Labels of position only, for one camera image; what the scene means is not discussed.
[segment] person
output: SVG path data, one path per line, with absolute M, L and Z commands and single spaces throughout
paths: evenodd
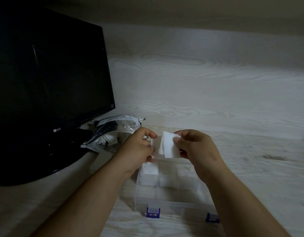
M 228 237 L 290 236 L 230 171 L 209 135 L 195 130 L 176 133 L 181 138 L 174 143 L 207 185 Z M 157 137 L 150 129 L 138 129 L 32 236 L 99 236 L 122 183 L 144 162 L 153 161 L 154 149 L 144 136 Z

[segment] black lg monitor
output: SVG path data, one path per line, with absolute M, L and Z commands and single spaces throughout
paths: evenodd
M 0 185 L 80 159 L 79 126 L 115 108 L 102 28 L 39 7 L 0 7 Z

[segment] light wood desk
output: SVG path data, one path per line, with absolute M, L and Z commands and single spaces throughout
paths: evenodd
M 175 128 L 146 126 L 157 134 Z M 206 132 L 230 169 L 292 234 L 304 237 L 304 141 Z M 38 181 L 0 187 L 0 236 L 28 236 L 89 177 L 96 153 Z M 101 236 L 224 236 L 221 225 L 134 212 L 136 174 L 120 191 Z

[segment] monitor stand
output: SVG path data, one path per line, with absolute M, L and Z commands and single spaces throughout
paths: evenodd
M 8 153 L 0 162 L 0 185 L 25 184 L 73 164 L 89 151 L 81 144 L 91 135 L 89 130 L 63 130 Z

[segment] blue latch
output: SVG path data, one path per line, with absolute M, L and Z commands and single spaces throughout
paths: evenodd
M 220 223 L 220 219 L 219 219 L 218 215 L 210 215 L 210 213 L 207 213 L 206 222 L 207 223 Z
M 161 213 L 161 208 L 159 208 L 159 209 L 149 209 L 149 207 L 147 207 L 147 218 L 159 219 L 160 218 L 160 213 Z

